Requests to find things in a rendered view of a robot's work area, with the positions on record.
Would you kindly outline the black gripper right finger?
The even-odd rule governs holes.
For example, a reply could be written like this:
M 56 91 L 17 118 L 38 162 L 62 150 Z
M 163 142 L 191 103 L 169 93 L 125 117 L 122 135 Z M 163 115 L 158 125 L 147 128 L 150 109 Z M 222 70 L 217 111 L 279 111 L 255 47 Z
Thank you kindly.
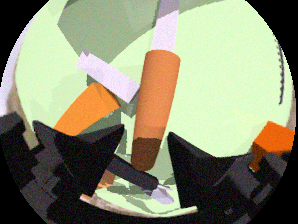
M 168 151 L 181 209 L 196 206 L 194 202 L 216 188 L 227 173 L 249 167 L 255 156 L 255 153 L 242 153 L 241 156 L 214 157 L 174 132 L 168 135 Z

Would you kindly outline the grey rod with brown handle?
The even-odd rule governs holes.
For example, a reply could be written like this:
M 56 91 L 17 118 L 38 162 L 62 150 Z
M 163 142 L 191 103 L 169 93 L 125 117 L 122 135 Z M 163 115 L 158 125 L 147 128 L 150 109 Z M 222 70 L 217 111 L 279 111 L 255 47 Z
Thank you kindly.
M 286 89 L 286 87 L 285 87 L 286 77 L 285 77 L 285 72 L 283 72 L 283 71 L 286 71 L 286 69 L 285 69 L 285 65 L 283 65 L 283 61 L 285 61 L 285 59 L 283 59 L 282 55 L 285 55 L 285 53 L 283 53 L 281 45 L 279 45 L 278 41 L 277 41 L 277 44 L 278 44 L 278 47 L 279 47 L 279 51 L 278 51 L 279 55 L 281 55 L 281 56 L 279 56 L 279 60 L 281 60 L 281 64 L 282 64 L 281 65 L 281 69 L 282 69 L 282 75 L 281 75 L 281 77 L 282 77 L 282 83 L 281 83 L 282 92 L 279 92 L 279 93 L 281 93 L 281 99 L 279 99 L 279 104 L 283 104 L 283 96 L 285 96 L 285 92 L 283 92 L 283 89 Z

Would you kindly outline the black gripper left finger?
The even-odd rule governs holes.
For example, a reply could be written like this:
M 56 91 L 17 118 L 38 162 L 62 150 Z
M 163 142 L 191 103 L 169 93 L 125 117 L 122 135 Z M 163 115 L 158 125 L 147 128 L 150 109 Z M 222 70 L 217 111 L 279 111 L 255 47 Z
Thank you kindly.
M 33 120 L 32 125 L 39 144 L 53 156 L 60 157 L 74 181 L 81 186 L 82 194 L 92 197 L 124 136 L 124 124 L 78 136 L 64 135 L 39 120 Z

